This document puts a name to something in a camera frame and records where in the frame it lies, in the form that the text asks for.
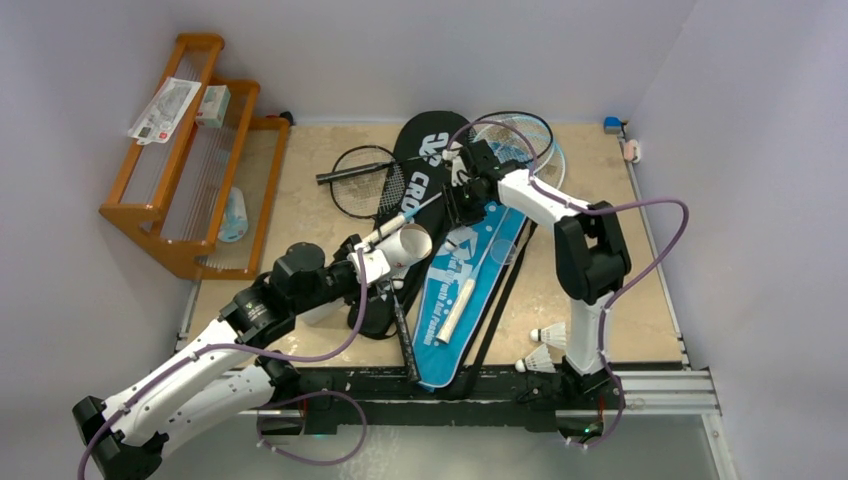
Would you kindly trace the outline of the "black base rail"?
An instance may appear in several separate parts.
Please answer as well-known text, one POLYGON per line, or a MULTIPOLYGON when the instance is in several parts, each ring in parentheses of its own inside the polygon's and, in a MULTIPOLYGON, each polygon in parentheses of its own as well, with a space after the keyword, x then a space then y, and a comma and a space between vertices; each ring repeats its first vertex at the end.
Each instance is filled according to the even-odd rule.
POLYGON ((304 410, 309 434, 342 425, 517 427, 564 436, 601 434, 624 406, 619 378, 606 371, 581 379, 567 364, 554 374, 508 365, 465 367, 445 388, 427 391, 402 367, 301 367, 276 389, 270 409, 304 410))

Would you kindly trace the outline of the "white shuttlecock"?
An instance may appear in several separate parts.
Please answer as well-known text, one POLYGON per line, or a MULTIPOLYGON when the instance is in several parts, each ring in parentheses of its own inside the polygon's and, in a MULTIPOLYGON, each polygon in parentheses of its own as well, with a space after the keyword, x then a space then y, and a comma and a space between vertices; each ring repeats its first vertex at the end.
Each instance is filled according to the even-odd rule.
POLYGON ((529 332, 532 341, 565 351, 567 349, 567 325, 558 322, 544 328, 532 329, 529 332))
POLYGON ((540 345, 527 356, 518 359, 514 363, 514 367, 520 373, 537 372, 554 374, 556 372, 556 367, 546 345, 540 345))
POLYGON ((461 239, 457 238, 454 235, 448 235, 445 238, 442 247, 444 248, 445 251, 453 252, 453 251, 455 251, 459 248, 461 243, 462 243, 461 239))

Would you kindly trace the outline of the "white plastic package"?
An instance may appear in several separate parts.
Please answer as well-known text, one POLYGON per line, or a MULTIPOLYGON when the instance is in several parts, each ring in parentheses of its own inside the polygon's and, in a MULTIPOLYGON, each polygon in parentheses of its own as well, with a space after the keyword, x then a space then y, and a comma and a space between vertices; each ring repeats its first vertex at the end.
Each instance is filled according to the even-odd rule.
POLYGON ((137 145, 167 143, 194 101, 199 81, 167 77, 142 111, 127 136, 137 145))

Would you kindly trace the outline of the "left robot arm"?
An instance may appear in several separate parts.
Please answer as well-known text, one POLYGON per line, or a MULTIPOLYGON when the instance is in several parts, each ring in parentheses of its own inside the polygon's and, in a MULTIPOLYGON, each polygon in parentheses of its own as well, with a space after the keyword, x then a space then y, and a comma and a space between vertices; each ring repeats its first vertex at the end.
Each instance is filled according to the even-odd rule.
POLYGON ((292 245, 192 342, 143 379, 105 399, 87 396, 73 407, 85 445, 77 478, 95 465, 104 479, 146 479, 171 451, 209 427, 266 403, 275 409, 292 405, 298 395, 295 364, 339 356, 364 319, 357 318, 348 336, 322 354, 283 353, 273 344, 299 320, 364 304, 389 266, 373 240, 358 236, 331 262, 316 244, 292 245))

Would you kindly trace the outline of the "blue white wipes pack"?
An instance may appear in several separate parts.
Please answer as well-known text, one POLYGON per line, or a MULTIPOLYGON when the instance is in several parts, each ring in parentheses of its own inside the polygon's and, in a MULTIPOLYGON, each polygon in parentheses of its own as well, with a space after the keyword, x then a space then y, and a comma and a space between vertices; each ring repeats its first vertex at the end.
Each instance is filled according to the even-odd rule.
POLYGON ((232 187, 219 225, 217 240, 224 243, 234 243, 244 237, 248 228, 249 222, 243 192, 238 187, 232 187))

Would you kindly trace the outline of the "blue racket bag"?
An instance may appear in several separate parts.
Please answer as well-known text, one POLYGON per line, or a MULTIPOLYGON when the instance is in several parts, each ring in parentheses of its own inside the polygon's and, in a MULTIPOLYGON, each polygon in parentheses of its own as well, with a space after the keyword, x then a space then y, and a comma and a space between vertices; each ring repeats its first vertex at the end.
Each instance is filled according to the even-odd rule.
POLYGON ((442 241, 425 276, 413 334, 423 389, 441 389, 454 379, 526 220, 518 210, 490 202, 481 222, 455 227, 442 241))

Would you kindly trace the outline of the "black Crossway racket bag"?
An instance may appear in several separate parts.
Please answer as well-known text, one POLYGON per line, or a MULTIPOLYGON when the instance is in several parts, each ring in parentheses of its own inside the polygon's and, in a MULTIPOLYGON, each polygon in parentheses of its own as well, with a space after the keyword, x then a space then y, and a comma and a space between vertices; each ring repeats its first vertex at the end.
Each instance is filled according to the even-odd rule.
MULTIPOLYGON (((447 168, 441 165, 441 152, 453 134, 470 123, 463 115, 448 110, 426 111, 415 115, 401 128, 392 149, 393 157, 399 165, 376 173, 382 179, 388 170, 389 180, 379 192, 389 198, 388 209, 364 218, 374 220, 374 226, 382 225, 401 212, 411 210, 433 195, 442 192, 442 184, 450 180, 447 168)), ((398 300, 405 312, 409 313, 418 296, 425 275, 438 251, 438 247, 447 238, 450 224, 444 211, 444 200, 436 200, 430 206, 422 208, 414 221, 424 227, 434 242, 433 252, 407 270, 399 272, 403 288, 396 289, 398 300)), ((393 307, 388 300, 380 300, 377 305, 368 305, 359 334, 373 340, 384 340, 393 335, 393 307)))

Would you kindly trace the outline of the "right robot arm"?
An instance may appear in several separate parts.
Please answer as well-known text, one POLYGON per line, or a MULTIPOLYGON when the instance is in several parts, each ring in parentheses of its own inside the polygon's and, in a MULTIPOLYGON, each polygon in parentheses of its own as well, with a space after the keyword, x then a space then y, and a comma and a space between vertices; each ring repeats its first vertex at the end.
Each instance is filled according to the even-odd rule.
POLYGON ((552 233, 557 280, 571 299, 565 358, 574 372, 562 379, 561 392, 573 406, 588 405, 601 391, 595 374, 608 365, 606 322, 632 268, 615 207, 590 204, 538 181, 532 166, 499 160, 484 141, 453 143, 442 158, 454 176, 443 188, 452 225, 475 225, 486 206, 496 203, 552 233))

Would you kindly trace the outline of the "blue racket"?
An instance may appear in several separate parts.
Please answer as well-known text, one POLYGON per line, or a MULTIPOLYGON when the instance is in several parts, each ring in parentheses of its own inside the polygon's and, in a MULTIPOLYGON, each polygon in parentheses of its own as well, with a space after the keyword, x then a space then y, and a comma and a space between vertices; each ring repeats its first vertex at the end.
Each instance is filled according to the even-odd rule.
MULTIPOLYGON (((535 175, 539 176, 543 173, 549 164, 552 164, 555 171, 559 173, 558 180, 555 182, 555 187, 559 187, 562 185, 565 177, 565 155, 556 140, 553 141, 552 147, 547 155, 543 157, 542 163, 535 169, 535 175)), ((509 217, 510 211, 511 209, 509 207, 496 207, 495 205, 492 205, 488 209, 489 214, 496 214, 495 220, 497 220, 497 223, 486 226, 486 231, 490 233, 488 242, 484 244, 484 248, 482 250, 479 250, 480 258, 473 265, 470 274, 461 284, 456 301, 452 304, 450 312, 435 336, 438 344, 448 344, 450 342, 466 305, 476 287, 480 271, 489 256, 491 244, 498 239, 498 234, 500 233, 504 222, 509 217)))
MULTIPOLYGON (((455 134, 453 134, 453 135, 451 136, 450 140, 449 140, 449 145, 447 145, 445 149, 448 149, 448 148, 451 148, 451 147, 461 147, 461 148, 462 148, 463 146, 467 146, 467 145, 470 145, 471 143, 473 143, 473 142, 471 142, 471 141, 469 141, 469 140, 467 139, 468 129, 472 126, 473 122, 470 122, 470 123, 466 124, 465 126, 461 127, 461 128, 460 128, 460 129, 459 129, 459 130, 455 133, 455 134)), ((527 145, 527 147, 528 147, 528 150, 530 151, 530 162, 528 162, 528 163, 523 163, 523 162, 521 162, 521 163, 523 163, 523 164, 525 164, 525 165, 529 165, 529 164, 531 164, 531 163, 532 163, 531 154, 532 154, 532 153, 535 153, 535 154, 536 154, 536 152, 535 152, 535 150, 532 148, 532 146, 529 144, 528 140, 527 140, 527 139, 526 139, 526 138, 525 138, 522 134, 519 134, 519 136, 520 136, 520 137, 521 137, 521 139, 522 139, 522 140, 526 143, 526 145, 527 145)), ((442 153, 441 153, 441 165, 445 167, 445 165, 444 165, 444 163, 443 163, 443 161, 442 161, 442 153)), ((415 208, 413 208, 413 209, 411 209, 411 210, 408 210, 408 211, 406 211, 406 212, 401 212, 401 213, 399 213, 398 215, 396 215, 396 216, 392 217, 389 221, 387 221, 387 222, 383 223, 382 225, 376 226, 376 227, 375 227, 375 229, 374 229, 373 231, 375 231, 375 230, 379 230, 379 229, 383 228, 383 227, 384 227, 384 225, 386 225, 386 224, 388 224, 388 223, 390 223, 390 222, 392 222, 392 223, 398 222, 398 223, 400 223, 400 224, 402 224, 402 223, 404 223, 404 222, 409 222, 409 223, 411 223, 411 222, 414 220, 415 215, 416 215, 416 214, 417 214, 417 213, 418 213, 418 212, 419 212, 422 208, 427 207, 427 206, 430 206, 430 205, 431 205, 431 204, 433 204, 436 200, 439 200, 439 199, 442 199, 442 192, 441 192, 441 193, 439 193, 439 194, 433 195, 430 199, 426 200, 425 202, 423 202, 422 204, 420 204, 419 206, 417 206, 417 207, 415 207, 415 208)), ((390 205, 390 201, 389 201, 388 196, 387 196, 387 197, 382 197, 382 200, 381 200, 381 197, 380 197, 380 201, 381 201, 381 211, 383 211, 384 209, 388 209, 388 208, 390 208, 390 207, 389 207, 389 205, 390 205)))

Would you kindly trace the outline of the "clear tube lid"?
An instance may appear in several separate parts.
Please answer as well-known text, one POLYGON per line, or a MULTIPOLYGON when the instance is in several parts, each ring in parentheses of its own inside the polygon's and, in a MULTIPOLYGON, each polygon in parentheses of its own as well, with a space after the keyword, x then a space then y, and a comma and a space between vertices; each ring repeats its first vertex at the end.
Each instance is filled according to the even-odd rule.
POLYGON ((498 265, 506 266, 514 262, 517 247, 508 239, 495 240, 489 249, 489 256, 498 265))

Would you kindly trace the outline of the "white shuttlecock tube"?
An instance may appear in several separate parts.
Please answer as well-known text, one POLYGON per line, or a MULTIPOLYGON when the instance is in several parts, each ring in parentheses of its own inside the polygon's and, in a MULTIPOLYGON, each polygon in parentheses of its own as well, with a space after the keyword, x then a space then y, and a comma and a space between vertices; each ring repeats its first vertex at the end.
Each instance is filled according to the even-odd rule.
MULTIPOLYGON (((356 260, 356 271, 360 277, 360 305, 369 297, 387 288, 387 284, 399 274, 427 258, 433 249, 429 232, 415 223, 388 223, 375 230, 354 247, 348 255, 356 260)), ((316 323, 346 305, 336 298, 328 284, 327 267, 332 263, 322 258, 319 262, 301 267, 302 279, 293 282, 299 293, 292 294, 292 304, 298 315, 308 323, 316 323)))

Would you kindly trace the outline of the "blue clip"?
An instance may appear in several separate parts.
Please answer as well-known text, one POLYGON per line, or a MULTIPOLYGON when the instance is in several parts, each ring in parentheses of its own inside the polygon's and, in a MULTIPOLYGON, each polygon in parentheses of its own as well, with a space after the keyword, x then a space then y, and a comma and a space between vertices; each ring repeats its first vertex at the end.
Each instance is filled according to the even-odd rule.
POLYGON ((625 123, 618 117, 607 116, 604 118, 603 131, 606 135, 623 136, 625 123))

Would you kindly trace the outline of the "wooden shelf rack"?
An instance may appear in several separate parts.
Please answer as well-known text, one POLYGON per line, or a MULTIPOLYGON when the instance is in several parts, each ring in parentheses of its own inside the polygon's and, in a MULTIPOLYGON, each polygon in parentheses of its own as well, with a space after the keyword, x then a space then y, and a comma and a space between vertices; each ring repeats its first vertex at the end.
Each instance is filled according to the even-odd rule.
POLYGON ((100 214, 178 278, 248 280, 260 271, 290 128, 288 112, 255 114, 258 82, 216 74, 225 41, 215 33, 181 33, 159 83, 167 77, 226 85, 231 98, 221 128, 199 127, 197 93, 167 143, 131 140, 100 214), (228 194, 244 195, 249 228, 239 241, 217 240, 228 194))

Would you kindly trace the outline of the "small white green box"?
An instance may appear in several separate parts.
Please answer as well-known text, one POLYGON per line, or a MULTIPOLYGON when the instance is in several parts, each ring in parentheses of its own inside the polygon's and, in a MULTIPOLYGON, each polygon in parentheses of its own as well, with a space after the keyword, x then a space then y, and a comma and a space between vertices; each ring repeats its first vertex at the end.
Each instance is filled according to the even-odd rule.
POLYGON ((226 85, 208 86, 195 115, 195 124, 199 127, 221 128, 230 98, 231 94, 226 85))

